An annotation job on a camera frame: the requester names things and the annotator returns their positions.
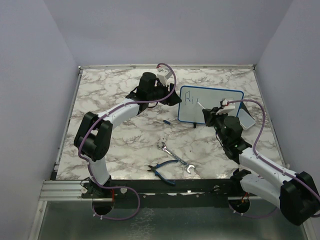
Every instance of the marble tabletop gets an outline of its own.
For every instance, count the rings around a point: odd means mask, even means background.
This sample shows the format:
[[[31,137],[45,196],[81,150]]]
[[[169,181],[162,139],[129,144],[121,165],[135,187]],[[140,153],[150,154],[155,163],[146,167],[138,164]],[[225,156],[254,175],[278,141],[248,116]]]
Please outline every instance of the marble tabletop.
[[[176,91],[179,95],[183,85],[241,90],[244,97],[262,102],[252,69],[246,68],[178,68]],[[89,176],[87,165],[77,155],[73,145],[75,135],[85,113],[99,113],[123,101],[138,84],[144,72],[157,73],[155,68],[85,69],[77,91],[67,135],[63,144],[57,180],[81,180]],[[246,103],[256,124],[242,137],[249,143],[256,139],[262,123],[262,112],[254,103]],[[112,179],[157,179],[148,172],[147,165],[155,165],[172,158],[157,149],[158,142],[165,142],[179,157],[196,166],[187,173],[180,163],[159,168],[167,179],[223,179],[232,175],[238,165],[229,160],[213,127],[179,122],[178,104],[159,104],[133,117],[112,131],[106,165]],[[257,144],[257,150],[282,165],[269,121]]]

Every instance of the pliers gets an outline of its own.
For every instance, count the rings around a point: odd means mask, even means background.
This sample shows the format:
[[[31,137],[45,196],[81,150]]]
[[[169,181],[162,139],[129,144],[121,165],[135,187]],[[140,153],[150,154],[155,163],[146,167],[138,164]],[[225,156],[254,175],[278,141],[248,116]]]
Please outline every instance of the pliers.
[[[175,182],[165,179],[163,176],[161,176],[161,174],[156,169],[158,169],[166,164],[177,163],[177,162],[178,162],[178,160],[169,160],[169,161],[165,161],[163,163],[157,164],[156,166],[148,165],[148,167],[150,168],[148,170],[148,172],[154,172],[154,175],[158,176],[166,184],[171,185],[171,186],[175,186],[176,185]]]

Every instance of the small whiteboard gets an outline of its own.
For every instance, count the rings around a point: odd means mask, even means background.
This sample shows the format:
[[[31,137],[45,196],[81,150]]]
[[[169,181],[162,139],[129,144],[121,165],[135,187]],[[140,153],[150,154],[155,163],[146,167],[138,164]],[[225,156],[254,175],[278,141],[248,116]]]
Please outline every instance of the small whiteboard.
[[[178,120],[186,123],[204,124],[205,118],[202,108],[197,104],[200,102],[205,109],[220,107],[222,99],[242,100],[244,92],[201,86],[182,86],[180,88]],[[235,109],[228,113],[229,116],[237,116],[240,109],[240,102],[235,103]]]

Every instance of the screw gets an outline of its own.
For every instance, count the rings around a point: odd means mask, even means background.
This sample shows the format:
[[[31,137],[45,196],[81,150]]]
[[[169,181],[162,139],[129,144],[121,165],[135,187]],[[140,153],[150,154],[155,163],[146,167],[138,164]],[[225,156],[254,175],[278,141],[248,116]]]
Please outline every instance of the screw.
[[[87,190],[86,188],[84,188],[84,187],[81,188],[81,193],[82,193],[82,194],[86,194],[87,192],[88,192],[88,190]]]
[[[220,191],[220,187],[218,185],[215,185],[213,187],[213,191],[215,191],[215,192]]]
[[[126,188],[120,188],[120,192],[121,192],[122,194],[125,194],[125,193],[127,192],[127,189],[126,189]]]

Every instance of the white wall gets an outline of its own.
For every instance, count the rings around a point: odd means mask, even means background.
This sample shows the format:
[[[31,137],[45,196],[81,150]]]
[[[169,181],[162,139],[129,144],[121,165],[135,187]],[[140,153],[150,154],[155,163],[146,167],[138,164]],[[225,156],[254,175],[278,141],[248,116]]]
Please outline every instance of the white wall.
[[[320,1],[295,0],[257,65],[284,156],[320,190]],[[320,219],[312,220],[320,239]]]
[[[78,73],[42,0],[0,0],[0,238],[27,239]]]
[[[292,0],[44,0],[79,65],[256,64]]]

